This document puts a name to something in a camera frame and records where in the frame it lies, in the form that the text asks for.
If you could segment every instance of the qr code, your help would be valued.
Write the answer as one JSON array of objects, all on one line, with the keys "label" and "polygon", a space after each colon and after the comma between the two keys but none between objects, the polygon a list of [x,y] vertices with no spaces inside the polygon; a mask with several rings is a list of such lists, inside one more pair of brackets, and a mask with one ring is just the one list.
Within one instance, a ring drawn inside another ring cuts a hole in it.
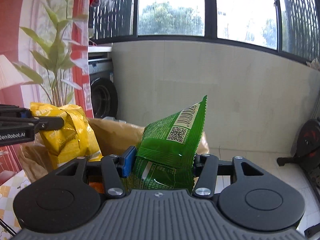
[{"label": "qr code", "polygon": [[186,134],[187,134],[187,129],[183,127],[173,126],[169,132],[167,140],[183,144]]}]

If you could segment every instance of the brown paper bag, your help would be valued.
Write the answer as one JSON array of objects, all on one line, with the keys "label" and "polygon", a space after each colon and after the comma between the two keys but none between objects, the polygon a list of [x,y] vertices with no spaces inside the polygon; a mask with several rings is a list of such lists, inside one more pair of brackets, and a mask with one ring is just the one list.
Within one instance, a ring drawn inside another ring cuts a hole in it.
[{"label": "brown paper bag", "polygon": [[[144,127],[102,119],[88,119],[88,121],[103,156],[121,155],[129,146],[137,145],[142,139]],[[197,154],[203,153],[209,153],[204,132],[197,149]],[[20,145],[18,159],[30,182],[34,182],[52,171],[47,149],[39,134],[36,135],[35,141]]]}]

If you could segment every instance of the snack bag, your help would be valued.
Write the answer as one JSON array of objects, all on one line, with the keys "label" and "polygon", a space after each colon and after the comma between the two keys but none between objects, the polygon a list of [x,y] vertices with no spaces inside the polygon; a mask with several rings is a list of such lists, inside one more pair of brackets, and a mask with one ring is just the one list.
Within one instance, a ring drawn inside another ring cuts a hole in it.
[{"label": "snack bag", "polygon": [[205,118],[207,96],[181,112],[149,124],[132,170],[131,188],[192,191],[193,160]]},{"label": "snack bag", "polygon": [[40,131],[54,169],[78,156],[89,161],[99,161],[102,154],[93,130],[80,106],[56,107],[43,103],[31,103],[33,116],[60,116],[64,126],[60,130]]}]

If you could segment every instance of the yellow snack bag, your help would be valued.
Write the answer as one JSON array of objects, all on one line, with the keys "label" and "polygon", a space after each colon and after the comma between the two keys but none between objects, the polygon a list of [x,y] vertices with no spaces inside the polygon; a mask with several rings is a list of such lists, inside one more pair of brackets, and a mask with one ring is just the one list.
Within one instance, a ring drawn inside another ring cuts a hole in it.
[{"label": "yellow snack bag", "polygon": [[43,103],[30,104],[33,116],[60,116],[64,126],[60,130],[40,131],[54,169],[78,156],[99,161],[102,154],[83,109],[76,105],[61,107]]}]

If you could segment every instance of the window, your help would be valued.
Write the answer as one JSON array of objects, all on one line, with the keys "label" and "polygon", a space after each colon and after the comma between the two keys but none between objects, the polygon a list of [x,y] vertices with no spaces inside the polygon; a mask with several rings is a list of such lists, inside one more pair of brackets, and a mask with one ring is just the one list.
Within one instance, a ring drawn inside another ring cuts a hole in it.
[{"label": "window", "polygon": [[217,0],[218,38],[277,49],[275,0]]},{"label": "window", "polygon": [[138,35],[204,36],[204,0],[139,0]]},{"label": "window", "polygon": [[282,50],[312,61],[319,56],[319,22],[315,0],[280,0]]},{"label": "window", "polygon": [[132,35],[133,0],[103,0],[101,4],[89,8],[93,39]]}]

